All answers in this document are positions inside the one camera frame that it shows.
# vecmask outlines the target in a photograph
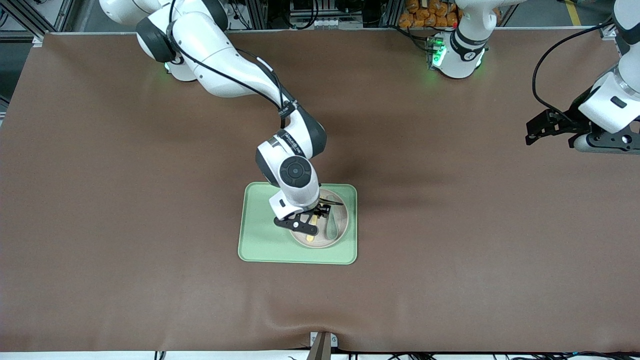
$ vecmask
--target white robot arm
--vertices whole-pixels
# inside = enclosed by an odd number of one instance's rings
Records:
[[[640,135],[630,128],[633,121],[640,122],[637,0],[616,0],[613,18],[620,36],[630,46],[629,52],[578,96],[567,111],[550,106],[530,120],[527,145],[544,136],[575,133],[569,139],[569,146],[578,151],[640,154]]]
[[[484,54],[484,46],[489,41],[497,23],[493,9],[498,6],[514,5],[525,0],[456,0],[458,8],[464,10],[460,24],[452,33],[443,32],[444,47],[434,68],[446,76],[462,79],[471,75]]]
[[[342,205],[320,199],[316,171],[309,162],[324,151],[322,125],[282,87],[265,62],[257,58],[258,66],[236,51],[223,32],[228,20],[218,0],[176,0],[170,17],[171,8],[165,4],[139,21],[140,46],[153,59],[169,64],[176,78],[197,79],[210,94],[260,94],[278,107],[283,123],[288,118],[289,125],[258,146],[255,161],[264,177],[280,188],[269,200],[274,223],[316,235],[317,227],[301,222],[300,214],[327,216],[330,206]]]

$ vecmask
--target green tray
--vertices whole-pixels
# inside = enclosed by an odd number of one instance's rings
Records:
[[[273,223],[269,198],[279,191],[269,183],[251,183],[244,190],[244,206],[240,225],[238,256],[245,261],[263,263],[304,263],[349,265],[358,256],[358,194],[348,184],[322,184],[344,200],[349,211],[349,224],[342,238],[324,249],[300,245],[289,230]]]

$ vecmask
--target round plate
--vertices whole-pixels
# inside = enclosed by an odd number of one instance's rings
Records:
[[[320,189],[320,197],[326,200],[341,202],[344,201],[333,191]],[[305,233],[290,231],[291,235],[301,245],[313,249],[321,249],[329,247],[340,240],[349,225],[349,215],[346,206],[332,206],[327,218],[319,218],[316,226],[318,227],[318,235],[311,236]]]

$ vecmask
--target gray floor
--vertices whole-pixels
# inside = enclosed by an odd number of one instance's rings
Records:
[[[595,25],[606,20],[613,9],[614,0],[591,0],[576,5],[580,24]],[[121,32],[134,31],[134,26],[123,26],[111,21],[100,8],[98,0],[78,0],[74,31]],[[509,27],[571,26],[572,20],[564,2],[557,0],[528,0],[518,6],[508,20]],[[0,42],[0,95],[11,98],[22,71],[31,44],[4,44]]]

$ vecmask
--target brown table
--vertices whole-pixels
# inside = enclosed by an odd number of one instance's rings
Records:
[[[394,31],[231,36],[324,124],[320,181],[358,189],[349,266],[237,256],[270,103],[133,36],[47,36],[1,131],[0,350],[640,350],[640,157],[524,144],[570,33],[496,31],[459,81]],[[572,40],[540,93],[566,108],[616,60]]]

